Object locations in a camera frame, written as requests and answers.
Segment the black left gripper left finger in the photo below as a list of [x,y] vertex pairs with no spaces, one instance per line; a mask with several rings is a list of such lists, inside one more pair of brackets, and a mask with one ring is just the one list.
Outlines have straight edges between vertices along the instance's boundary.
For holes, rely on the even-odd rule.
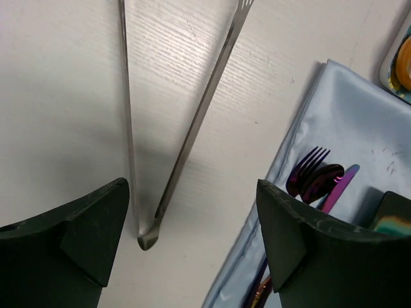
[[130,198],[118,178],[1,227],[1,307],[97,307],[109,283]]

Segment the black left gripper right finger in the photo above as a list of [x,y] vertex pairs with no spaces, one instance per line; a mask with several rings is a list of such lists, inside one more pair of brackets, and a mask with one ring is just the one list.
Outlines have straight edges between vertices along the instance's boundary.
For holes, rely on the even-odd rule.
[[282,307],[409,307],[410,238],[325,214],[266,180],[256,206]]

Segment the stainless steel serving tongs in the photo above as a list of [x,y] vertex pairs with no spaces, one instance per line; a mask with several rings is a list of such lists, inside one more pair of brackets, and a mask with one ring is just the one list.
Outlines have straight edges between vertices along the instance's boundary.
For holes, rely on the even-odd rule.
[[[179,154],[177,156],[176,162],[174,163],[172,172],[164,188],[164,192],[161,196],[160,202],[157,206],[155,215],[153,217],[153,223],[146,232],[141,233],[138,231],[137,242],[143,251],[149,250],[158,240],[160,225],[170,204],[171,198],[178,184],[179,178],[181,176],[184,165],[189,157],[192,147],[196,141],[197,135],[200,131],[203,120],[206,116],[207,110],[212,102],[213,96],[220,82],[222,74],[225,67],[229,61],[232,50],[234,49],[235,43],[241,33],[243,25],[245,24],[247,15],[250,12],[251,6],[254,1],[238,1],[235,13],[233,15],[231,25],[227,32],[227,36],[223,43],[223,46],[218,55],[217,61],[213,67],[212,73],[208,79],[207,85],[205,86],[204,92],[202,94],[201,100],[198,104],[196,112],[193,116],[191,124],[189,126],[188,132],[184,138],[184,142],[180,148]],[[121,51],[123,52],[123,78],[125,82],[124,95],[125,95],[125,106],[126,111],[129,112],[127,115],[128,124],[127,133],[128,142],[132,143],[132,117],[131,117],[131,99],[130,99],[130,75],[128,66],[128,46],[127,46],[127,26],[126,26],[126,10],[125,1],[118,1],[119,8],[119,28],[120,28],[120,44]],[[129,150],[130,163],[132,165],[131,172],[131,182],[136,184],[136,171],[135,171],[135,160],[134,160],[134,149],[131,145]]]

